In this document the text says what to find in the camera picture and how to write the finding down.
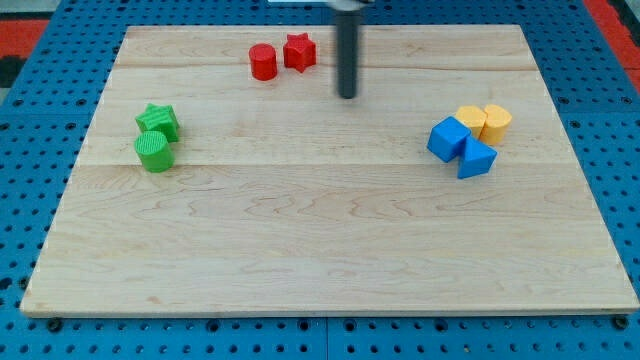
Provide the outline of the silver rod mount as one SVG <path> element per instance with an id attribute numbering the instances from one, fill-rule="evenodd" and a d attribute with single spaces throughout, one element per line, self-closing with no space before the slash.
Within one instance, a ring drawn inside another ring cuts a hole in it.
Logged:
<path id="1" fill-rule="evenodd" d="M 327 0 L 327 4 L 336 11 L 359 11 L 372 3 L 373 0 Z"/>

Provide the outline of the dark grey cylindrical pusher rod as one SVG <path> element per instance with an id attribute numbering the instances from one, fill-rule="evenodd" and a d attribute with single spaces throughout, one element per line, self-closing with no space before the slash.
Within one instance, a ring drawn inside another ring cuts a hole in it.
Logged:
<path id="1" fill-rule="evenodd" d="M 335 11 L 336 84 L 343 99 L 358 92 L 359 26 L 359 10 Z"/>

